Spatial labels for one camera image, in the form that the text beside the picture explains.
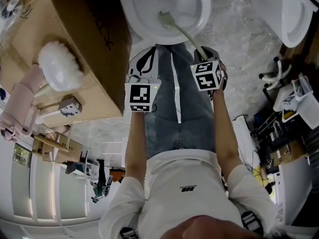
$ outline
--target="toilet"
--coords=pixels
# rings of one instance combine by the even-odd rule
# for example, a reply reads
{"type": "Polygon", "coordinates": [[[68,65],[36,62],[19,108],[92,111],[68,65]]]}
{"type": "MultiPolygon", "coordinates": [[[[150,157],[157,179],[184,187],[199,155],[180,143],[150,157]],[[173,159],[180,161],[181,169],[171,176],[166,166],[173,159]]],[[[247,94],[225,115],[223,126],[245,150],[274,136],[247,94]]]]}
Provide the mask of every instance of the toilet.
{"type": "Polygon", "coordinates": [[[131,28],[143,39],[171,45],[187,41],[175,28],[164,26],[160,11],[170,11],[175,22],[191,35],[197,35],[210,15],[210,0],[121,0],[131,28]]]}
{"type": "Polygon", "coordinates": [[[307,33],[318,10],[310,0],[250,0],[255,11],[289,48],[297,46],[307,33]]]}

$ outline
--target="black strap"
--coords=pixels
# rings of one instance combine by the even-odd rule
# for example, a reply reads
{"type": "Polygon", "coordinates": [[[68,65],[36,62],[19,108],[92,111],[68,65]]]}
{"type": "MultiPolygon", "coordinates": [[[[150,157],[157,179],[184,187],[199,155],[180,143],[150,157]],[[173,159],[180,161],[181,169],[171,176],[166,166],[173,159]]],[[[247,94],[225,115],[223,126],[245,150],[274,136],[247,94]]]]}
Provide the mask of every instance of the black strap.
{"type": "Polygon", "coordinates": [[[136,235],[134,229],[129,227],[124,227],[120,231],[120,235],[122,239],[139,239],[139,237],[136,235]]]}
{"type": "Polygon", "coordinates": [[[256,217],[256,215],[253,212],[251,211],[244,212],[241,216],[241,220],[244,227],[247,230],[253,231],[259,235],[264,234],[263,226],[260,220],[256,217]]]}

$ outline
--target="logo on shirt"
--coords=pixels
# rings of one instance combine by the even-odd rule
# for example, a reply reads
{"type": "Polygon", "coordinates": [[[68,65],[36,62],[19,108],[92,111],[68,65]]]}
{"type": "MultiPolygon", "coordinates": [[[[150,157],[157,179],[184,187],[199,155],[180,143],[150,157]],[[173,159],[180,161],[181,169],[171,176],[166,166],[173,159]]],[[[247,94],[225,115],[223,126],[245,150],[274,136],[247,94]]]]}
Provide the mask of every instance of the logo on shirt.
{"type": "Polygon", "coordinates": [[[182,192],[187,192],[187,191],[193,191],[195,187],[197,187],[197,185],[180,187],[180,189],[182,192]]]}

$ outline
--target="yellow object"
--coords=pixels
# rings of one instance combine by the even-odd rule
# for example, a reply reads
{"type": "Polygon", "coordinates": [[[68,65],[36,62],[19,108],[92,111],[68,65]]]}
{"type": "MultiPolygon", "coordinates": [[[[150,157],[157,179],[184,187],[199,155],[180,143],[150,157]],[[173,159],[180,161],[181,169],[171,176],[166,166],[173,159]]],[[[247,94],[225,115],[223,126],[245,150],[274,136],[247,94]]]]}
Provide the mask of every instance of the yellow object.
{"type": "Polygon", "coordinates": [[[263,177],[260,173],[260,165],[253,169],[253,175],[263,187],[267,186],[267,184],[269,183],[269,180],[263,180],[263,177]]]}
{"type": "Polygon", "coordinates": [[[286,120],[286,119],[290,118],[294,114],[295,114],[295,112],[293,112],[293,111],[288,112],[288,113],[284,114],[284,119],[286,120]]]}

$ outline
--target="wire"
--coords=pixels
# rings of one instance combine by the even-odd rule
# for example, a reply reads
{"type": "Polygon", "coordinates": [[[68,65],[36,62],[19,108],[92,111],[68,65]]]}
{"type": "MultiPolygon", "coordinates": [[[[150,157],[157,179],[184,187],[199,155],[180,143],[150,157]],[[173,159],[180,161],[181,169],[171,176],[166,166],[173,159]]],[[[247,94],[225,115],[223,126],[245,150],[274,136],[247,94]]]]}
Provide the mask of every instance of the wire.
{"type": "Polygon", "coordinates": [[[258,152],[255,151],[255,150],[253,150],[253,153],[251,153],[251,154],[253,155],[253,162],[251,163],[251,173],[253,173],[253,170],[254,170],[254,168],[253,168],[253,164],[254,164],[254,152],[256,152],[257,155],[259,155],[258,152]]]}
{"type": "Polygon", "coordinates": [[[244,164],[245,164],[245,166],[246,166],[246,162],[245,162],[245,159],[244,159],[244,156],[243,156],[243,154],[241,153],[241,149],[239,148],[239,150],[240,150],[240,155],[241,155],[241,157],[242,157],[242,159],[243,159],[243,161],[244,161],[244,164]]]}
{"type": "Polygon", "coordinates": [[[188,40],[195,46],[195,48],[198,50],[199,54],[203,58],[204,61],[208,60],[208,56],[206,55],[205,51],[202,49],[200,45],[194,40],[193,37],[191,37],[182,27],[177,25],[176,23],[173,25],[176,29],[178,29],[182,34],[184,34],[188,40]]]}
{"type": "Polygon", "coordinates": [[[112,123],[115,123],[115,124],[120,124],[120,125],[128,125],[128,126],[131,126],[131,125],[129,125],[129,124],[119,123],[119,122],[111,121],[111,120],[109,120],[109,119],[104,119],[104,120],[106,120],[106,121],[108,121],[108,122],[112,122],[112,123]]]}
{"type": "Polygon", "coordinates": [[[129,75],[127,75],[127,77],[129,78],[128,83],[130,82],[130,79],[131,79],[132,77],[138,79],[137,83],[139,83],[142,79],[148,80],[148,84],[149,84],[149,83],[153,83],[153,82],[150,81],[148,78],[143,78],[143,77],[140,77],[140,76],[135,75],[135,74],[129,74],[129,75]]]}
{"type": "Polygon", "coordinates": [[[198,50],[198,52],[200,53],[200,55],[203,58],[203,60],[204,61],[208,60],[208,56],[206,55],[206,53],[202,49],[202,47],[194,40],[194,38],[189,33],[187,33],[187,31],[184,28],[182,28],[182,27],[180,27],[179,25],[176,24],[174,18],[172,17],[172,15],[170,14],[169,11],[166,11],[166,12],[160,11],[159,12],[159,19],[163,23],[164,26],[173,26],[177,30],[179,30],[183,35],[185,35],[186,38],[188,40],[190,40],[190,42],[198,50]]]}
{"type": "Polygon", "coordinates": [[[154,106],[155,106],[155,110],[154,110],[154,111],[152,111],[152,113],[153,113],[153,112],[156,112],[156,111],[157,111],[157,109],[158,109],[158,107],[157,107],[157,105],[156,105],[156,104],[154,104],[154,106]]]}

